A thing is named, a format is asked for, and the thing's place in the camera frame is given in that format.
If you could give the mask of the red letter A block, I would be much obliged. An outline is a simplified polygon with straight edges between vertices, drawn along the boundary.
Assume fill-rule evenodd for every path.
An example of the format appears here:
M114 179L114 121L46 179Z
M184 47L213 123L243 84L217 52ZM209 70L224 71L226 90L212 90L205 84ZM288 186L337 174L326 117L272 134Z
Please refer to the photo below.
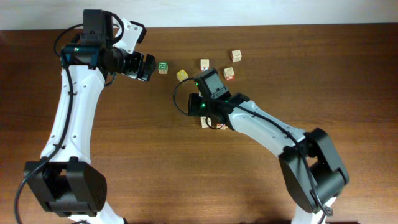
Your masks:
M211 127L211 119L206 116L202 116L200 118L202 128L209 128Z

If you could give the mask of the red letter E block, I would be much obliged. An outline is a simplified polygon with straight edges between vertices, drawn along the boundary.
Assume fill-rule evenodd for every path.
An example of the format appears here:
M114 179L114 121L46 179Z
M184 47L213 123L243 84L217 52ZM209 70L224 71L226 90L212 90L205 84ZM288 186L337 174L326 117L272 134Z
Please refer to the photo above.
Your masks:
M218 124L216 125L216 128L217 128L217 129L220 129L220 130L225 130L225 129L227 128L227 126L226 126L225 124L219 124L219 123L218 123Z

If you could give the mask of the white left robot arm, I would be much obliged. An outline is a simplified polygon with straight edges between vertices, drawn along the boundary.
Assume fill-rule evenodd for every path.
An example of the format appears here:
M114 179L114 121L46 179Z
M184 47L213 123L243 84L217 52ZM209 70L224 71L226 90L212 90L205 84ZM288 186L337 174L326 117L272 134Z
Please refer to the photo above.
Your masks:
M147 82L155 58L136 52L144 25L115 13L86 9L82 31L56 48L62 65L62 90L49 140L37 161L24 167L28 185L47 212L75 223L125 223L109 205L107 182L91 165L90 138L96 105L108 76Z

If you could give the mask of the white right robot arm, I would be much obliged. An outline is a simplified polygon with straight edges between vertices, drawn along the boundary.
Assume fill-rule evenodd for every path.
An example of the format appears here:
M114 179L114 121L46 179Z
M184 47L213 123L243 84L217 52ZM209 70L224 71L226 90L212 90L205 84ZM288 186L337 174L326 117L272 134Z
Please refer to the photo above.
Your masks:
M331 137L320 128L304 131L285 124L247 96L232 95L215 69L201 72L193 81L199 92L189 96L188 115L212 118L268 149L278 158L287 191L297 205L292 223L325 223L349 183Z

